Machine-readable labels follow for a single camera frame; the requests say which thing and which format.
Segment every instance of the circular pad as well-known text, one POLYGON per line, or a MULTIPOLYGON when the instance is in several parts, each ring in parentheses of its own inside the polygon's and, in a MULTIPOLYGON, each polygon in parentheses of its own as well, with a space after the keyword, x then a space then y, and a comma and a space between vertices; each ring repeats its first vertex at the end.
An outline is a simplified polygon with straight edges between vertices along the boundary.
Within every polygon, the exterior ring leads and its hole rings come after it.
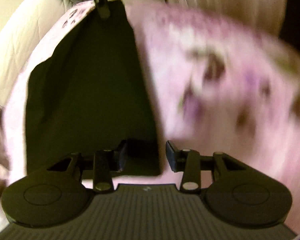
POLYGON ((290 191, 258 172, 235 171, 207 189, 206 203, 221 219, 243 227, 266 227, 282 222, 291 205, 290 191))
POLYGON ((49 205, 61 197, 61 190, 54 185, 37 185, 30 187, 25 192, 25 199, 33 205, 49 205))
POLYGON ((90 197, 66 172, 39 170, 7 187, 1 200, 10 222, 40 228, 75 218, 88 206, 90 197))

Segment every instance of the pink floral fabric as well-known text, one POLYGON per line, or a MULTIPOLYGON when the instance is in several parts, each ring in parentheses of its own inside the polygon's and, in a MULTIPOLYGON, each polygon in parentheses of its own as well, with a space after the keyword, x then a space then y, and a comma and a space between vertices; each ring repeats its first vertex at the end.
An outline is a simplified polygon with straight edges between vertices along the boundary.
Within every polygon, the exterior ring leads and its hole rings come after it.
MULTIPOLYGON (((93 9, 70 9, 40 41, 4 111, 12 183, 25 175, 27 79, 93 9)), ((176 183, 164 143, 202 155, 223 151, 281 181, 293 195, 286 224, 300 233, 300 55, 229 18, 157 2, 126 5, 159 131, 163 174, 117 183, 176 183)), ((202 187, 210 176, 202 173, 202 187)))

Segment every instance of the pink cloth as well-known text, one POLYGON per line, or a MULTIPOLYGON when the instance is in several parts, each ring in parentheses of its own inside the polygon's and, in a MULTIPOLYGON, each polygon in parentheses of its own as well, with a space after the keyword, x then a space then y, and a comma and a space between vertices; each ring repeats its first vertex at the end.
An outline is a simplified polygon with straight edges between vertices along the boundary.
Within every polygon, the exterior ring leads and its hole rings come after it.
MULTIPOLYGON (((69 10, 36 47, 4 112, 10 183, 25 175, 23 118, 27 79, 91 10, 69 10)), ((202 155, 223 151, 281 181, 293 195, 286 224, 300 233, 300 56, 228 18, 156 2, 126 6, 159 131, 160 153, 173 140, 202 155)), ((117 183, 176 183, 164 161, 158 178, 117 183)), ((202 173, 202 186, 210 176, 202 173)))

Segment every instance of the ribbed gray surface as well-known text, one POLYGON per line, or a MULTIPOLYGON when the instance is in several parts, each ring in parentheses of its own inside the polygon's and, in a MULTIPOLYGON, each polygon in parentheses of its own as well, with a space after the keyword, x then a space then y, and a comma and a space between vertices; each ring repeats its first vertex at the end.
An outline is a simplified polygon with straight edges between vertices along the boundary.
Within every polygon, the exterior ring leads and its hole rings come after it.
POLYGON ((120 185, 116 192, 96 196, 76 219, 46 229, 10 224, 0 240, 290 240, 284 225, 242 229, 207 211, 198 196, 185 195, 175 185, 120 185))

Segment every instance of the metal rivet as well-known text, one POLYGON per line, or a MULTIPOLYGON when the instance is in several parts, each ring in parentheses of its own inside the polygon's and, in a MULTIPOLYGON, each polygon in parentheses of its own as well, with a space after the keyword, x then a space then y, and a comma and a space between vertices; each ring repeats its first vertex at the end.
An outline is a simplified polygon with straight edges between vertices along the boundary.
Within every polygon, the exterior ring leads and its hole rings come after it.
POLYGON ((185 190, 195 190, 199 187, 199 185, 195 182, 186 182, 182 185, 185 190))
POLYGON ((111 185, 107 182, 99 182, 95 188, 97 190, 100 190, 100 191, 105 191, 105 190, 108 190, 108 189, 111 189, 111 185))

